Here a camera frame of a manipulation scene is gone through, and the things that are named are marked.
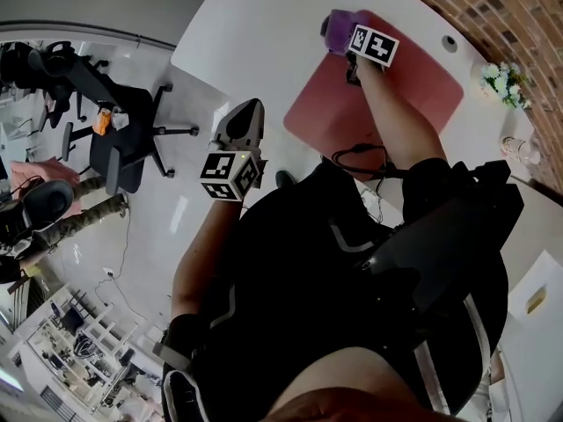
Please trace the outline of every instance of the flower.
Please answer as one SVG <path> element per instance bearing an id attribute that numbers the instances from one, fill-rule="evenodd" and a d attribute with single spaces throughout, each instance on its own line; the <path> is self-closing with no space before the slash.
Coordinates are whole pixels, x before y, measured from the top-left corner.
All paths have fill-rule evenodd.
<path id="1" fill-rule="evenodd" d="M 497 93 L 501 96 L 501 98 L 506 97 L 508 95 L 507 81 L 501 76 L 495 78 L 494 90 L 497 91 Z"/>
<path id="2" fill-rule="evenodd" d="M 496 78 L 499 75 L 499 68 L 496 64 L 488 64 L 481 69 L 485 78 Z"/>

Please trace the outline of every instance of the white floor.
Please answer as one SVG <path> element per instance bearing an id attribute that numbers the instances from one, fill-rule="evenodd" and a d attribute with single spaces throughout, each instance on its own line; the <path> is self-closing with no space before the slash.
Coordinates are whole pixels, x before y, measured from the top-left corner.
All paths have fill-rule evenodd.
<path id="1" fill-rule="evenodd" d="M 176 170 L 174 179 L 163 178 L 151 159 L 145 162 L 143 182 L 139 191 L 129 195 L 131 206 L 129 217 L 121 219 L 111 215 L 99 225 L 84 229 L 69 240 L 63 241 L 58 250 L 47 259 L 50 267 L 74 289 L 86 291 L 98 302 L 94 289 L 104 302 L 113 302 L 127 318 L 143 320 L 127 310 L 127 304 L 115 283 L 107 278 L 104 267 L 114 270 L 116 280 L 127 297 L 130 308 L 150 324 L 164 327 L 170 320 L 170 293 L 172 277 L 187 246 L 192 241 L 211 205 L 207 193 L 197 178 L 212 127 L 229 108 L 237 102 L 185 72 L 170 65 L 170 55 L 147 51 L 130 51 L 122 47 L 81 45 L 82 55 L 93 55 L 94 59 L 108 59 L 106 72 L 117 83 L 149 89 L 153 92 L 163 83 L 174 85 L 171 94 L 165 94 L 161 102 L 157 125 L 179 127 L 196 124 L 201 132 L 198 137 L 189 135 L 165 136 L 157 140 L 165 167 Z M 36 124 L 43 99 L 35 96 L 31 103 L 18 104 L 33 112 Z M 40 143 L 35 161 L 61 155 L 62 134 L 68 121 L 75 129 L 91 124 L 97 107 L 89 101 L 83 103 L 83 113 L 89 119 L 84 124 L 76 120 L 73 106 L 65 113 L 59 126 L 47 126 L 44 132 L 34 136 Z M 77 143 L 67 165 L 76 171 L 89 163 L 90 138 Z M 268 160 L 266 174 L 259 190 L 252 189 L 245 200 L 251 206 L 263 195 L 275 188 L 274 175 L 280 169 L 290 171 L 297 179 L 304 178 L 319 162 L 317 152 L 304 145 L 281 126 L 268 123 L 266 108 L 265 138 L 261 143 L 262 157 Z M 83 198 L 83 208 L 90 207 L 107 198 L 103 190 Z M 377 202 L 369 205 L 378 215 Z M 383 203 L 384 222 L 394 226 L 400 215 Z"/>

